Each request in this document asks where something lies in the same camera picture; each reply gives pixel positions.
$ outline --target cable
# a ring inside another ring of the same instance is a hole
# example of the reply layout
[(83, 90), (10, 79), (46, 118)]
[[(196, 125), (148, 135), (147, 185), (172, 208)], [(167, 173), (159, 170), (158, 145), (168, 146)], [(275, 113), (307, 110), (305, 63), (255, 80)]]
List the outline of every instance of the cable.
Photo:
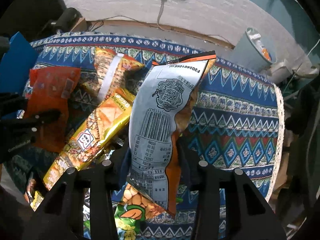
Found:
[[(313, 51), (313, 49), (319, 44), (320, 39), (318, 40), (318, 42), (313, 46), (313, 48), (309, 51), (309, 53), (307, 54), (307, 57), (310, 55), (310, 53)], [(287, 90), (288, 86), (290, 85), (291, 81), (294, 79), (294, 77), (296, 76), (296, 74), (298, 73), (300, 67), (302, 66), (302, 63), (300, 64), (300, 66), (297, 68), (297, 71), (292, 75), (292, 78), (290, 78), (289, 82), (287, 83), (286, 87), (283, 90), (283, 95), (285, 93), (285, 91)]]
[(89, 32), (94, 32), (96, 29), (102, 27), (103, 25), (104, 25), (103, 20), (97, 21), (97, 22), (94, 23), (94, 25), (90, 26), (91, 28), (90, 28)]
[(288, 99), (290, 99), (290, 98), (295, 97), (296, 95), (298, 95), (298, 92), (299, 92), (299, 90), (298, 90), (298, 91), (295, 91), (294, 93), (292, 93), (292, 94), (290, 94), (290, 95), (288, 95), (287, 97), (284, 97), (284, 98), (283, 98), (283, 101), (286, 101), (286, 100), (288, 100)]
[(167, 0), (161, 0), (161, 6), (160, 6), (160, 10), (159, 10), (159, 14), (158, 14), (158, 18), (157, 18), (157, 25), (158, 25), (158, 28), (160, 30), (163, 30), (165, 31), (163, 28), (160, 27), (159, 25), (159, 22), (160, 22), (160, 18), (162, 16), (162, 13), (163, 13), (163, 9), (164, 9), (164, 3), (166, 2)]
[[(102, 19), (102, 20), (100, 20), (100, 21), (106, 21), (106, 20), (110, 20), (110, 19), (114, 19), (114, 18), (118, 18), (118, 17), (123, 17), (123, 18), (127, 18), (127, 19), (130, 19), (130, 20), (133, 20), (133, 21), (135, 21), (135, 22), (137, 22), (137, 23), (140, 23), (140, 24), (145, 25), (145, 26), (150, 27), (150, 28), (161, 29), (161, 30), (167, 31), (167, 32), (182, 33), (183, 35), (187, 35), (187, 36), (190, 36), (190, 37), (193, 37), (193, 38), (201, 39), (201, 38), (198, 37), (198, 36), (195, 36), (195, 35), (192, 35), (192, 34), (188, 34), (188, 33), (184, 33), (184, 32), (178, 31), (178, 30), (167, 30), (167, 29), (163, 29), (163, 28), (158, 27), (158, 26), (155, 27), (155, 26), (153, 26), (153, 25), (151, 25), (151, 24), (149, 24), (149, 23), (141, 22), (141, 21), (139, 21), (139, 20), (136, 20), (136, 19), (134, 19), (134, 18), (127, 17), (127, 16), (124, 16), (124, 15), (111, 16), (111, 17), (108, 17), (108, 18), (104, 18), (104, 19)], [(224, 38), (223, 36), (220, 36), (220, 35), (218, 35), (218, 34), (205, 34), (205, 35), (207, 35), (207, 36), (219, 36), (219, 37), (221, 37), (222, 39), (224, 39), (225, 41), (227, 41), (229, 44), (231, 44), (231, 45), (234, 47), (234, 45), (233, 45), (230, 41), (228, 41), (226, 38)]]

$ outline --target trash can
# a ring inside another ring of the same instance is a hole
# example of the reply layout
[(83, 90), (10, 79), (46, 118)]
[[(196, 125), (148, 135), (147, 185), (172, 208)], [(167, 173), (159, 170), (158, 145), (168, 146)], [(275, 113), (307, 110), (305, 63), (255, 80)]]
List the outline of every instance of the trash can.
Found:
[(254, 28), (247, 28), (231, 53), (231, 62), (259, 73), (276, 63), (274, 46)]

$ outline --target orange snack bag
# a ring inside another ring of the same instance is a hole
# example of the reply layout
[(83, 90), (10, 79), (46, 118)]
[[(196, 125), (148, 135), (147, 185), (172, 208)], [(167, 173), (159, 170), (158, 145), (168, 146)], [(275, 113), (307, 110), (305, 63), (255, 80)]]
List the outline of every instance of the orange snack bag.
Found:
[(188, 126), (199, 84), (215, 61), (215, 52), (209, 51), (154, 67), (132, 108), (129, 183), (172, 216), (181, 174), (176, 140)]
[(126, 71), (139, 70), (143, 66), (128, 55), (97, 47), (94, 56), (97, 79), (84, 82), (82, 86), (101, 102), (108, 98), (115, 89), (125, 87), (124, 73)]
[(35, 146), (51, 152), (60, 152), (63, 149), (69, 116), (68, 98), (79, 77), (80, 68), (55, 66), (30, 70), (30, 85), (33, 91), (23, 118), (51, 109), (61, 112), (56, 122), (44, 124), (40, 128), (36, 134)]
[(85, 169), (102, 153), (111, 138), (129, 122), (133, 100), (128, 90), (119, 88), (89, 115), (44, 176), (47, 189), (53, 187), (67, 168)]

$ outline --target product label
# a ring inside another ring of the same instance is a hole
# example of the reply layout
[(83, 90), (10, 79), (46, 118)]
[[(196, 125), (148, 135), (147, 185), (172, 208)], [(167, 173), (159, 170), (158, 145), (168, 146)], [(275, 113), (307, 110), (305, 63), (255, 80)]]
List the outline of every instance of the product label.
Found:
[(111, 82), (113, 80), (113, 77), (115, 75), (116, 69), (119, 65), (119, 62), (121, 61), (121, 59), (123, 58), (124, 54), (122, 53), (118, 53), (112, 60), (109, 68), (104, 66), (103, 69), (107, 69), (107, 73), (105, 75), (105, 77), (103, 78), (103, 83), (101, 85), (101, 88), (99, 90), (97, 99), (99, 102), (102, 102), (105, 98), (106, 95), (109, 91)]
[(94, 137), (90, 133), (89, 129), (86, 129), (84, 132), (79, 133), (78, 144), (83, 151), (91, 147)]
[(131, 179), (143, 194), (167, 209), (165, 168), (172, 154), (175, 115), (186, 105), (207, 60), (155, 66), (134, 101), (129, 124)]

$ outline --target chip bag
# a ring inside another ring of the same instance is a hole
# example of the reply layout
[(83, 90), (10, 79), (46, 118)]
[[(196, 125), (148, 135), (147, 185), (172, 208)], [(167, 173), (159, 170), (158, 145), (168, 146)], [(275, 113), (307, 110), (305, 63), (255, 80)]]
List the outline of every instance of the chip bag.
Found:
[(139, 70), (143, 66), (128, 55), (97, 47), (94, 56), (97, 79), (83, 82), (82, 86), (101, 102), (108, 98), (115, 89), (125, 87), (124, 73), (126, 71)]
[(79, 78), (80, 68), (74, 67), (54, 66), (30, 70), (30, 85), (33, 90), (23, 118), (51, 109), (61, 112), (57, 121), (44, 124), (37, 131), (34, 146), (51, 152), (60, 152), (63, 149), (69, 117), (68, 98)]
[(126, 89), (116, 89), (89, 115), (44, 176), (47, 189), (53, 187), (67, 168), (82, 170), (88, 167), (129, 122), (133, 100), (134, 96)]
[(46, 193), (47, 189), (45, 188), (42, 180), (40, 179), (40, 176), (34, 168), (31, 168), (27, 180), (27, 187), (24, 197), (33, 209), (33, 211), (35, 211), (38, 208), (38, 206), (44, 199)]
[(163, 212), (162, 207), (127, 184), (124, 196), (117, 205), (114, 215), (119, 239), (135, 239), (135, 236), (140, 233), (141, 221), (153, 218)]
[(176, 140), (188, 126), (199, 84), (215, 60), (209, 51), (154, 67), (132, 108), (129, 183), (172, 216), (181, 174)]

